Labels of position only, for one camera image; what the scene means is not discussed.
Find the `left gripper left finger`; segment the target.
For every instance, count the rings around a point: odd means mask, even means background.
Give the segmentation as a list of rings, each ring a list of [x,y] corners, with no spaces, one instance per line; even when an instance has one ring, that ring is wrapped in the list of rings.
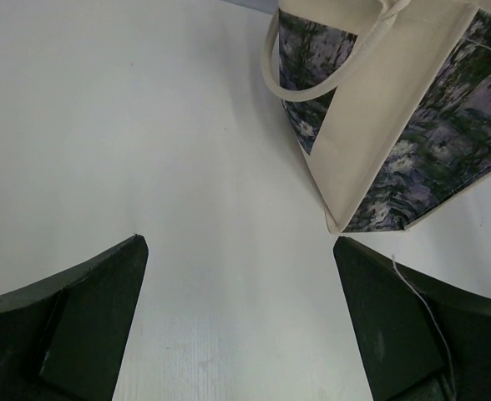
[[[0,400],[110,400],[149,249],[134,235],[0,295]]]

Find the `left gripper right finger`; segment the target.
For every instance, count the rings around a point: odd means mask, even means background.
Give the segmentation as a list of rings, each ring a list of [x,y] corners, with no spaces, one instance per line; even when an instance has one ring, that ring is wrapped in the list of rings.
[[[491,400],[491,299],[341,236],[333,248],[375,400]]]

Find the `cream canvas tote bag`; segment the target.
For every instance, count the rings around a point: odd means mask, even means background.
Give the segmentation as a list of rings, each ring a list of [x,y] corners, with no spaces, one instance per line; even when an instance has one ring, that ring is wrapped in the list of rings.
[[[491,1],[280,1],[261,72],[333,234],[406,230],[491,175]]]

